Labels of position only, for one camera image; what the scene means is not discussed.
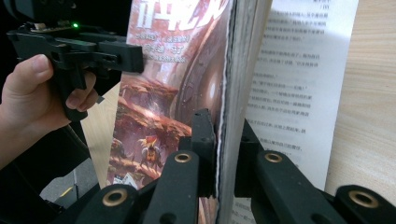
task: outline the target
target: wooden table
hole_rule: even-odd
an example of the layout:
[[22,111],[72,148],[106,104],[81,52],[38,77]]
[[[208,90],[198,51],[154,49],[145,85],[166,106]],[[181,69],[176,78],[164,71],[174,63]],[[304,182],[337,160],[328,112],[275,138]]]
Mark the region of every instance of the wooden table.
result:
[[[82,121],[106,185],[116,86]],[[360,0],[332,144],[326,191],[356,184],[396,204],[396,1]]]

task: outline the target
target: magazine cover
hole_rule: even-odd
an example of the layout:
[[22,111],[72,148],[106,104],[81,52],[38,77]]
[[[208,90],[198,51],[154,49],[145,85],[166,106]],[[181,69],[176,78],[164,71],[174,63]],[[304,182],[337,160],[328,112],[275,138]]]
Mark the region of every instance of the magazine cover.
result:
[[[145,71],[121,77],[108,185],[141,189],[158,178],[179,138],[191,136],[195,110],[208,108],[219,127],[231,4],[133,1],[127,43],[143,47]],[[200,223],[212,223],[217,201],[199,202]]]

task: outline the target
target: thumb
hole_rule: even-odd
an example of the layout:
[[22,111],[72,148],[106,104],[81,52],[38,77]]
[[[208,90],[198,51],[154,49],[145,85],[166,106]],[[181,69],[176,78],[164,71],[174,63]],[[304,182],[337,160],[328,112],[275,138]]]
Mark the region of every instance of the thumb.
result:
[[17,64],[7,78],[7,88],[17,94],[28,94],[52,75],[50,60],[44,54],[39,54]]

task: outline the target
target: white paper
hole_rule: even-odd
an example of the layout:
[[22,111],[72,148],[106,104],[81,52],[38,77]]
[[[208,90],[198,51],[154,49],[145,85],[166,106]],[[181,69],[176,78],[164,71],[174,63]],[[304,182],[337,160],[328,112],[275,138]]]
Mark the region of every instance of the white paper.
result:
[[[262,146],[288,155],[322,190],[357,6],[274,0],[247,106]],[[233,223],[254,223],[241,204],[249,202],[234,201]]]

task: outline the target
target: finger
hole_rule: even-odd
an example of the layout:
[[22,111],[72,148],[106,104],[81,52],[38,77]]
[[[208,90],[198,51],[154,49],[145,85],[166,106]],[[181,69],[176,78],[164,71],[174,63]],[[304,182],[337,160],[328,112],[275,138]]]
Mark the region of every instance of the finger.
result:
[[78,106],[77,110],[79,112],[84,112],[87,109],[91,108],[98,100],[99,95],[96,90],[92,90],[90,94],[88,94],[87,98],[85,101]]
[[37,86],[53,75],[50,60],[39,54],[15,66],[14,71],[7,77],[7,89],[17,94],[28,94]]
[[77,109],[83,102],[85,102],[87,96],[93,89],[93,85],[96,81],[96,76],[91,72],[86,72],[84,75],[87,88],[85,90],[75,89],[72,91],[72,93],[66,100],[66,105],[70,109]]

